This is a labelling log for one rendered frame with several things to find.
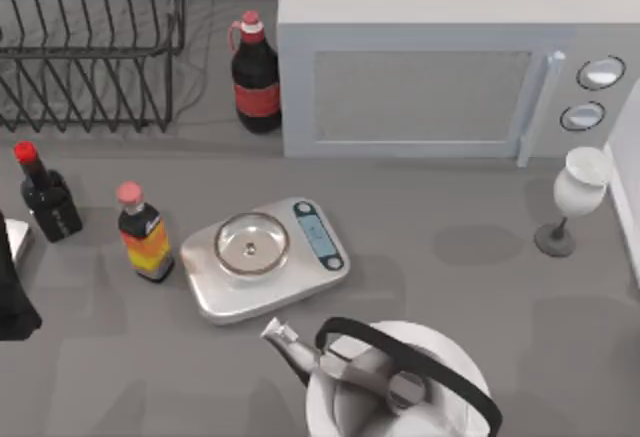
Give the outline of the glass bowl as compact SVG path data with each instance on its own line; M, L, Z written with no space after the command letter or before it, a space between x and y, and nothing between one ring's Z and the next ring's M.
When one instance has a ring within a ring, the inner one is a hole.
M225 220L215 233L213 250L221 267L242 279L263 276L285 261L290 236L284 225L265 212L244 212Z

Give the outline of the microwave door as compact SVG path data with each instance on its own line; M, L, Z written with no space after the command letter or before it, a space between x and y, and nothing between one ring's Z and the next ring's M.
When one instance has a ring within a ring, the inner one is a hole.
M278 31L289 157L516 161L545 73L565 49L524 27L287 25Z

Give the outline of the silver kitchen scale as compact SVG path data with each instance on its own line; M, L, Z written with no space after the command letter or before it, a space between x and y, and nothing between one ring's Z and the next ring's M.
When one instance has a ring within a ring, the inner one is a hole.
M229 217L196 231L181 245L180 256L200 314L215 325L229 325L304 300L345 280L350 257L319 204L290 197L251 211L276 217L287 229L290 249L277 269L253 279L226 272L213 239Z

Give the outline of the dark cola bottle red cap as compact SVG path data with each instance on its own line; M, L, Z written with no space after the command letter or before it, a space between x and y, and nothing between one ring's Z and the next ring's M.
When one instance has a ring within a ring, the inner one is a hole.
M228 30L237 116L251 133L278 130L282 123L278 54L269 44L256 10L247 10Z

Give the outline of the orange label bottle pink cap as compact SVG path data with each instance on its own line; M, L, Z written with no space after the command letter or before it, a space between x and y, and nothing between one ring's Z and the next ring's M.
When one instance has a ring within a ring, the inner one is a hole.
M163 282L175 263L163 217L134 181L118 187L117 199L122 206L118 230L132 268L150 282Z

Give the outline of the white goblet grey foot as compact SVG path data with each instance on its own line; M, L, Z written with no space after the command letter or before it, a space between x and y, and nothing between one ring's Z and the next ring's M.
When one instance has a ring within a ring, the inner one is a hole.
M534 234L538 250L550 257L570 256L575 240L568 221L594 212L603 202L613 174L613 161L602 149L576 147L565 157L553 186L554 203L561 219L541 225Z

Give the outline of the dark sauce bottle red cap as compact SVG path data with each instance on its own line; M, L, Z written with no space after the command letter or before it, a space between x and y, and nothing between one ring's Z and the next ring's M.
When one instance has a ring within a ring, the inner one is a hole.
M55 243L81 231L83 223L62 174L44 165L30 141L16 143L13 152L24 174L21 196L46 239Z

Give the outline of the small microwave knob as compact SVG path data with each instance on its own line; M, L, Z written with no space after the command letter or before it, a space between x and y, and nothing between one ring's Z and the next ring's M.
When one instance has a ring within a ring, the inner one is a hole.
M597 127L605 118L606 110L598 102L570 106L563 111L559 122L569 132L584 132Z

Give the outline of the large microwave knob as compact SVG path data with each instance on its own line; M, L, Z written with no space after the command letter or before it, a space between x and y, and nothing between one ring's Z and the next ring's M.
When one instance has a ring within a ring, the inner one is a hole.
M585 62L576 75L578 85L588 91L599 91L616 84L625 74L626 64L617 56Z

